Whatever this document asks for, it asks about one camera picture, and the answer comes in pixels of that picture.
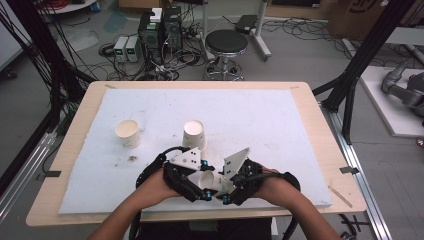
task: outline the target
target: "white plastic part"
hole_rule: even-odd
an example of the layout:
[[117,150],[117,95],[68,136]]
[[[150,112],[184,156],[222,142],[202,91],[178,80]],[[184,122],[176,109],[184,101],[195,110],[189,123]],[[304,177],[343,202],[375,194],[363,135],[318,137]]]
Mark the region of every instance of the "white plastic part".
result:
[[170,162],[180,167],[199,171],[202,166],[199,148],[193,148],[185,153],[171,158]]
[[201,189],[207,188],[218,191],[214,195],[231,193],[234,190],[233,183],[225,179],[224,175],[209,170],[202,173],[198,186]]
[[230,180],[234,175],[238,173],[241,166],[249,155],[250,148],[245,148],[240,152],[234,153],[233,155],[224,158],[224,176],[226,179]]
[[140,145],[140,132],[134,120],[120,122],[115,128],[115,133],[127,148],[136,148]]

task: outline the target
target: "forearm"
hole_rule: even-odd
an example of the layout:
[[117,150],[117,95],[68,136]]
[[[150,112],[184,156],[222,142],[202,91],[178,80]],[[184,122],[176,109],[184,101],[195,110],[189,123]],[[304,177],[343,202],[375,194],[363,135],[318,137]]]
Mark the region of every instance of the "forearm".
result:
[[131,224],[132,219],[140,211],[134,207],[133,199],[128,197],[123,201],[94,231],[88,239],[90,240],[121,240],[124,237],[125,231]]
[[162,170],[152,174],[103,221],[88,239],[121,240],[139,211],[167,198],[179,196],[166,185],[162,178]]
[[307,239],[340,239],[337,232],[324,219],[321,213],[318,212],[309,199],[301,195],[295,201],[296,204],[288,207],[288,209],[299,222]]
[[269,178],[259,195],[268,202],[287,208],[307,239],[340,239],[333,227],[302,193],[281,178]]

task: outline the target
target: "paper cup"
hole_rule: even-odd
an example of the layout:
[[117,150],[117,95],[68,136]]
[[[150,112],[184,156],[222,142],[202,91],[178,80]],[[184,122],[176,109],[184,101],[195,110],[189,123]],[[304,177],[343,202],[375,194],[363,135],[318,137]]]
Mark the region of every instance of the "paper cup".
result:
[[205,131],[202,122],[192,120],[184,124],[183,147],[196,148],[200,151],[206,148]]
[[140,132],[138,130],[138,124],[134,120],[120,122],[115,128],[115,133],[127,148],[136,148],[140,145]]
[[226,180],[224,175],[210,170],[202,173],[198,181],[198,186],[201,189],[207,188],[218,191],[215,195],[231,193],[234,190],[232,183]]

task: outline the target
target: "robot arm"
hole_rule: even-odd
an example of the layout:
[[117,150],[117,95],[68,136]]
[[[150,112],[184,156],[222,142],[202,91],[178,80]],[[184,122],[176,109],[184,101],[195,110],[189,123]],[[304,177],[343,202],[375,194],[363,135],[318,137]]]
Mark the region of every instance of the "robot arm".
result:
[[408,87],[399,87],[397,82],[402,78],[402,73],[406,69],[408,60],[403,61],[393,71],[389,72],[383,79],[381,90],[384,93],[393,95],[402,103],[411,108],[422,107],[424,102],[424,73],[412,75],[409,78]]

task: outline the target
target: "table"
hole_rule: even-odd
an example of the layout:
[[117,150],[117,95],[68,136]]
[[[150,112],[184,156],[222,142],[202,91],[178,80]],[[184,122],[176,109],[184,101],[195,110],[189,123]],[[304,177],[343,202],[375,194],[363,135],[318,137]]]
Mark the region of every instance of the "table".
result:
[[97,0],[86,0],[82,4],[68,4],[66,7],[61,8],[61,9],[56,9],[56,10],[53,10],[51,8],[46,7],[45,11],[48,12],[49,14],[60,14],[60,13],[73,12],[73,11],[76,11],[76,10],[80,10],[80,9],[89,7],[91,4],[93,4],[95,2],[97,2]]
[[[308,133],[318,164],[333,200],[333,205],[319,208],[321,213],[365,211],[365,200],[350,173],[342,174],[340,168],[346,161],[327,125],[324,116],[311,92],[303,82],[94,82],[75,115],[62,146],[51,166],[51,171],[61,171],[58,178],[46,178],[28,214],[30,226],[100,223],[107,214],[59,215],[69,176],[85,136],[90,128],[103,94],[108,88],[127,89],[281,89],[290,90],[298,107],[304,127]],[[152,212],[144,213],[142,221],[202,220],[222,218],[247,218],[290,215],[287,210],[228,210],[192,212]]]

